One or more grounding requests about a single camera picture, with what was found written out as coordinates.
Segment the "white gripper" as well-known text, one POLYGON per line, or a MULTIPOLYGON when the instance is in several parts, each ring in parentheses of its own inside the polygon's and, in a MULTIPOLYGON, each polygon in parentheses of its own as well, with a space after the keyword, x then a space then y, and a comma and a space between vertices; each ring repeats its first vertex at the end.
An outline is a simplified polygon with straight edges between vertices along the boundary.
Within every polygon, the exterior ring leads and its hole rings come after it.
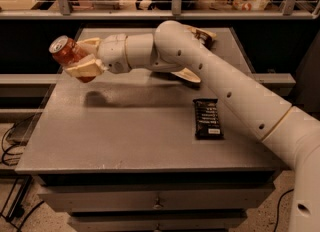
POLYGON ((106 71, 106 67, 113 74, 128 73, 131 68, 126 56, 126 40, 125 34, 117 34, 102 41, 98 37, 78 41, 77 44, 90 55, 66 66, 64 71, 76 78, 99 76, 106 71))

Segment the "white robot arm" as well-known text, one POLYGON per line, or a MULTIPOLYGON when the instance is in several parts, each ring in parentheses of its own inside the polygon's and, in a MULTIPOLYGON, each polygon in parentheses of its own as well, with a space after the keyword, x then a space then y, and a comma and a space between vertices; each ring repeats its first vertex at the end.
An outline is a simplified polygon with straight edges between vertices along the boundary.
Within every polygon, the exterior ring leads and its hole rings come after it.
POLYGON ((72 77, 95 77, 106 70, 126 73, 134 68, 191 70, 295 171, 289 232, 320 230, 319 120, 213 54, 190 27, 176 21, 161 23, 152 34, 92 38, 71 50, 79 61, 64 70, 72 77))

